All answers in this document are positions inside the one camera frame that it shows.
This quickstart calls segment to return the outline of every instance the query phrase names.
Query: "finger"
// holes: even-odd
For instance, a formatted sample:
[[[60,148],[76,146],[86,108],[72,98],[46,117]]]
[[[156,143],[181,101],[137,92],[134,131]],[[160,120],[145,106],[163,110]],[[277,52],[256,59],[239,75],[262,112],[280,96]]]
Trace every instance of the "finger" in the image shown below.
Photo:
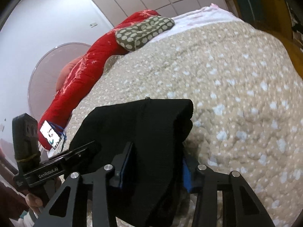
[[[27,194],[25,200],[30,208],[43,206],[42,200],[33,194]]]
[[[37,214],[39,216],[39,214],[41,213],[40,209],[38,207],[31,207],[31,210],[33,210],[33,212],[35,214]]]

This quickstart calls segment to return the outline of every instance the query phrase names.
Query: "white wall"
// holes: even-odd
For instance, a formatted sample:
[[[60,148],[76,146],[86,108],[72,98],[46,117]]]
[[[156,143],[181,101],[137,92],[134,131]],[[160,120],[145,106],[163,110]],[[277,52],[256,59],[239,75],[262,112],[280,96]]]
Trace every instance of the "white wall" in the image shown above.
[[[28,84],[44,54],[69,42],[91,45],[111,28],[91,0],[22,0],[0,31],[0,139],[12,143],[12,119],[30,113]],[[14,161],[11,146],[2,150]]]

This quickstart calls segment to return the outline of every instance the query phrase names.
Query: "quilted blanket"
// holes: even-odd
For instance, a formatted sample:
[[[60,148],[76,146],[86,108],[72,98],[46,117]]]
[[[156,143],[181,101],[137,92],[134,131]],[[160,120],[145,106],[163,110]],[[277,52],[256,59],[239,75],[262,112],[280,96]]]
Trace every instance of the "quilted blanket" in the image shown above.
[[[275,225],[288,227],[303,208],[302,87],[275,37],[244,22],[193,28],[119,59],[73,111],[67,144],[96,106],[190,98],[187,150],[218,172],[239,171]],[[190,226],[192,214],[177,225]]]

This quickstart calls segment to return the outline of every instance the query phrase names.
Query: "rubber band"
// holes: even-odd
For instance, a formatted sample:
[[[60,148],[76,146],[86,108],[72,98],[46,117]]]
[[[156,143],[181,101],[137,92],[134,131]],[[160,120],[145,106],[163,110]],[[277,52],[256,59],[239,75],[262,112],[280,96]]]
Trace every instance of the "rubber band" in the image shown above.
[[[20,160],[16,160],[16,162],[29,162],[30,160],[32,160],[33,158],[35,158],[36,156],[39,156],[38,153],[32,154],[31,156],[25,158],[25,159],[20,159]]]

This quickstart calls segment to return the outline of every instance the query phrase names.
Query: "human hand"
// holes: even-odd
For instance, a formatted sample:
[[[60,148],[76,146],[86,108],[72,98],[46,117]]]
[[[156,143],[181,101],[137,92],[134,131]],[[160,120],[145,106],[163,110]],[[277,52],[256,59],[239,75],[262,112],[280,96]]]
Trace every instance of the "human hand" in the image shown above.
[[[35,214],[39,215],[41,213],[39,207],[43,206],[43,202],[39,197],[30,193],[26,195],[25,201],[29,208],[33,210]]]
[[[57,190],[60,186],[61,186],[61,179],[57,177],[55,179],[55,189]],[[35,214],[39,215],[41,213],[39,208],[43,206],[43,202],[39,197],[29,193],[26,195],[25,201],[29,206],[29,208],[33,210]]]

